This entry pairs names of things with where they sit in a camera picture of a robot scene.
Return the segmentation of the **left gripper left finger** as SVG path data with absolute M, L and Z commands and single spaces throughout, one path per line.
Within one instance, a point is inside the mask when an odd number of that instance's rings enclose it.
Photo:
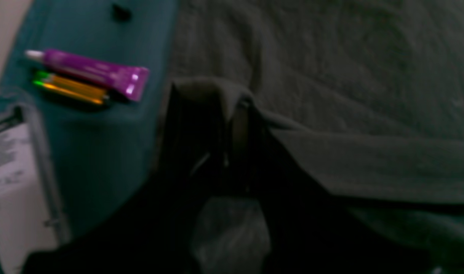
M 229 100 L 217 83 L 171 84 L 157 163 L 156 210 L 198 213 L 218 195 L 228 124 Z

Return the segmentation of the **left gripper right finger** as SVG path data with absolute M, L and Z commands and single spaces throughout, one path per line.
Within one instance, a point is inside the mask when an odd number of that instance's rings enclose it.
M 257 199 L 266 213 L 293 211 L 293 158 L 246 100 L 232 116 L 232 195 Z

